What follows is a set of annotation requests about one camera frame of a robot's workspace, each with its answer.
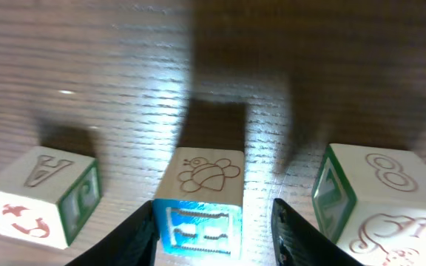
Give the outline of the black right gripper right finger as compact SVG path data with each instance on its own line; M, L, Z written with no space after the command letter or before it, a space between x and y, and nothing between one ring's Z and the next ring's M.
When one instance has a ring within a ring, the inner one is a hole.
M271 232L278 266L362 266L280 198L273 201Z

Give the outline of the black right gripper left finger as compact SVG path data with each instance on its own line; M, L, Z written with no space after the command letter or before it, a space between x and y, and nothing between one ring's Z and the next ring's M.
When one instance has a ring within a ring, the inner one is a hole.
M145 202L67 266L153 266L159 240L152 202Z

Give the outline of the wooden block blue top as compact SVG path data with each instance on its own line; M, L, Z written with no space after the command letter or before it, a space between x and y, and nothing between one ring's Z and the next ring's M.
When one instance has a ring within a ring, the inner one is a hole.
M165 253L240 257L244 166L242 151L175 149L152 201Z

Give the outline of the wooden block number 8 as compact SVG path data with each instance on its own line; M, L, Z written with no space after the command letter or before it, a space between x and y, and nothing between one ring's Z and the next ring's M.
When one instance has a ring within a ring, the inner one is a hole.
M414 152L330 143L311 201L320 232L363 265L426 265L426 164Z

